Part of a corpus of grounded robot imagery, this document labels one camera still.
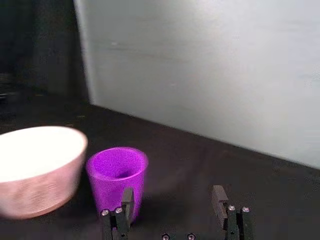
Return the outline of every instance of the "white backdrop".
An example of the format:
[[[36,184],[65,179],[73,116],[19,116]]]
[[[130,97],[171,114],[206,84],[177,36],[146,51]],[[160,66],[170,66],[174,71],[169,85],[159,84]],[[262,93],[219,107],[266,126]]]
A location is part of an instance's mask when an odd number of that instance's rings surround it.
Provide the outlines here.
[[[320,1],[75,3],[93,103],[320,168]]]

